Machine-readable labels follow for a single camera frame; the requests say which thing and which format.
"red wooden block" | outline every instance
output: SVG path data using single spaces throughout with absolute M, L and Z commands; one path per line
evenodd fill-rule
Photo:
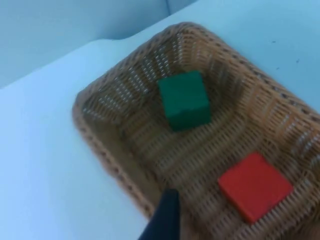
M 254 223 L 293 191 L 293 186 L 259 153 L 251 153 L 219 179 L 222 192 Z

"white wall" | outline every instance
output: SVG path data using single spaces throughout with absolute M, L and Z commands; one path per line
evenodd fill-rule
M 0 0 L 0 88 L 96 39 L 168 16 L 165 0 Z

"wooden block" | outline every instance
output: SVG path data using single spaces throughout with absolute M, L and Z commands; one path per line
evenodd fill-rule
M 293 191 L 290 182 L 255 152 L 230 168 L 218 184 L 243 217 L 254 223 Z
M 198 71 L 158 81 L 164 112 L 171 128 L 182 131 L 211 121 L 210 103 Z

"green cube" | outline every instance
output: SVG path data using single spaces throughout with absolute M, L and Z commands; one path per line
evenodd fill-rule
M 158 81 L 164 112 L 174 131 L 211 121 L 210 103 L 200 72 L 192 71 Z

